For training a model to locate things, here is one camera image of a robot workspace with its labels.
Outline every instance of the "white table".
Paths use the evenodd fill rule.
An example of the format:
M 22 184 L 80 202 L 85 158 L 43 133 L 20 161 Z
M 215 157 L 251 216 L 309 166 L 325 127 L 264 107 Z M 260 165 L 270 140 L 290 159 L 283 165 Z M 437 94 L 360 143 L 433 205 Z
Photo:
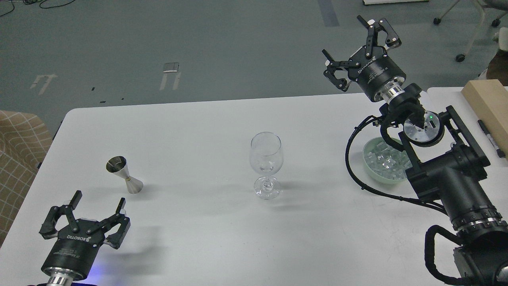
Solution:
M 431 98 L 438 91 L 448 93 L 431 90 Z M 456 92 L 447 100 L 474 122 Z M 424 267 L 424 233 L 433 224 L 452 230 L 448 218 L 371 195 L 345 169 L 353 126 L 378 115 L 380 105 L 341 94 L 72 110 L 0 249 L 0 284 L 47 281 L 40 267 L 55 240 L 38 231 L 49 208 L 80 189 L 76 218 L 106 218 L 124 196 L 132 223 L 118 250 L 101 247 L 83 283 L 442 285 Z M 506 163 L 493 156 L 478 126 L 470 128 L 493 163 L 482 185 L 508 214 Z M 284 148 L 275 175 L 284 192 L 272 201 L 252 189 L 258 175 L 248 162 L 249 143 L 261 131 L 277 133 Z M 379 130 L 368 127 L 352 148 L 356 173 L 372 185 L 360 160 L 363 144 L 376 136 Z M 439 155 L 449 149 L 442 144 L 425 150 Z M 139 194 L 128 194 L 124 181 L 106 171 L 118 155 L 145 183 Z M 408 182 L 376 186 L 415 197 Z M 64 225 L 61 218 L 58 228 Z M 453 247 L 438 239 L 436 264 L 457 276 Z

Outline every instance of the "jigger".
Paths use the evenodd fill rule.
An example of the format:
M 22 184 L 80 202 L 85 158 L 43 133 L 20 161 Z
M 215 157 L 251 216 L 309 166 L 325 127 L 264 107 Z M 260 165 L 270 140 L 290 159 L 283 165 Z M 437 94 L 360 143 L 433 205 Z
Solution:
M 131 194 L 137 194 L 143 188 L 143 182 L 140 180 L 129 176 L 129 170 L 127 169 L 127 160 L 122 156 L 116 156 L 109 159 L 106 164 L 106 170 L 108 172 L 119 176 L 122 179 L 125 179 L 125 183 L 127 184 L 127 191 Z

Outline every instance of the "wine glass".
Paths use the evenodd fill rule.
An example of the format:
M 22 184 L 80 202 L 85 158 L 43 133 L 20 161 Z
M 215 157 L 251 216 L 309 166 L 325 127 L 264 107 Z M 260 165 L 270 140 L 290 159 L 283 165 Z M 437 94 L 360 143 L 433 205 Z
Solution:
M 272 132 L 258 133 L 250 142 L 250 166 L 262 175 L 254 183 L 256 195 L 262 199 L 273 199 L 281 191 L 279 181 L 273 176 L 277 173 L 284 157 L 280 138 Z

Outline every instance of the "black cable on floor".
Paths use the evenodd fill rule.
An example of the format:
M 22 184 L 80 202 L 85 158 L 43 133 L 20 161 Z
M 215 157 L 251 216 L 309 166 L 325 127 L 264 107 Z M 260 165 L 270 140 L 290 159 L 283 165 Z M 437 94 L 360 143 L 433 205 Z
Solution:
M 12 11 L 14 11 L 15 7 L 14 7 L 14 3 L 12 2 L 12 0 L 11 0 L 11 5 L 12 5 L 12 10 L 10 10 L 10 11 L 9 11 L 9 12 L 7 12 L 7 13 L 4 13 L 4 14 L 0 15 L 0 17 L 5 16 L 5 15 L 7 15 L 7 14 L 11 13 Z
M 74 2 L 74 1 L 76 1 L 76 0 L 72 0 L 72 1 L 70 1 L 69 3 L 65 3 L 65 4 L 63 4 L 63 5 L 51 6 L 51 7 L 42 7 L 42 3 L 46 2 L 46 1 L 48 1 L 48 0 L 43 0 L 42 2 L 40 2 L 40 3 L 39 3 L 39 7 L 41 7 L 42 9 L 51 9 L 51 8 L 56 8 L 56 7 L 63 7 L 63 6 L 65 6 L 65 5 L 69 5 L 70 3 L 72 3 L 72 2 Z

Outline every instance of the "black cable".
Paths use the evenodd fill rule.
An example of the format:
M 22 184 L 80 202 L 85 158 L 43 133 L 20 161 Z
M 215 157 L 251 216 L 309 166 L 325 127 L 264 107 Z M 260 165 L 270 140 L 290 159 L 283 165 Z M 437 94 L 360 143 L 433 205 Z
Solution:
M 433 202 L 433 203 L 427 204 L 427 203 L 424 203 L 421 200 L 416 199 L 416 198 L 409 198 L 409 197 L 402 197 L 402 196 L 395 196 L 395 195 L 387 194 L 387 193 L 381 192 L 379 190 L 376 190 L 376 189 L 370 187 L 369 185 L 362 182 L 358 177 L 356 177 L 355 173 L 351 169 L 350 162 L 349 162 L 349 154 L 350 154 L 351 144 L 353 143 L 353 140 L 358 135 L 358 133 L 360 133 L 360 131 L 362 131 L 363 128 L 365 128 L 367 125 L 371 124 L 372 122 L 379 121 L 379 120 L 380 120 L 380 118 L 377 118 L 375 116 L 372 116 L 372 115 L 368 116 L 357 127 L 355 127 L 355 130 L 353 131 L 353 133 L 351 134 L 351 137 L 347 141 L 346 151 L 345 151 L 345 163 L 346 163 L 347 172 L 349 173 L 351 178 L 362 188 L 362 190 L 367 190 L 368 192 L 371 192 L 376 195 L 380 195 L 380 196 L 384 196 L 384 197 L 388 197 L 388 198 L 392 198 L 392 199 L 397 199 L 399 201 L 408 202 L 408 203 L 415 204 L 418 206 L 437 210 L 437 211 L 443 213 L 444 215 L 448 216 L 445 208 L 438 203 Z
M 14 8 L 15 8 L 15 7 L 14 7 L 14 3 L 12 2 L 12 0 L 11 0 L 11 5 L 12 5 L 12 10 L 11 10 L 11 11 L 9 11 L 9 12 L 7 12 L 7 13 L 4 13 L 4 14 L 0 15 L 0 17 L 5 16 L 5 15 L 7 15 L 7 14 L 11 13 L 12 11 L 14 11 Z
M 425 267 L 427 267 L 429 273 L 437 280 L 440 280 L 448 285 L 476 285 L 477 283 L 475 283 L 471 278 L 455 278 L 446 276 L 439 272 L 434 262 L 436 234 L 442 235 L 457 245 L 462 245 L 464 243 L 461 238 L 447 231 L 445 228 L 439 225 L 431 226 L 425 233 Z
M 74 2 L 74 1 L 76 1 L 76 0 L 72 0 L 72 1 L 70 1 L 69 3 L 65 3 L 65 4 L 63 4 L 63 5 L 51 6 L 51 7 L 42 7 L 42 6 L 41 6 L 41 5 L 42 5 L 42 3 L 46 2 L 46 1 L 48 1 L 48 0 L 43 0 L 42 2 L 40 2 L 40 3 L 39 3 L 39 7 L 41 7 L 42 9 L 51 9 L 51 8 L 56 8 L 56 7 L 63 7 L 63 6 L 65 6 L 65 5 L 69 5 L 70 3 L 72 3 L 72 2 Z
M 23 0 L 23 4 L 25 5 L 32 5 L 32 4 L 35 4 L 37 2 L 40 2 L 42 0 Z

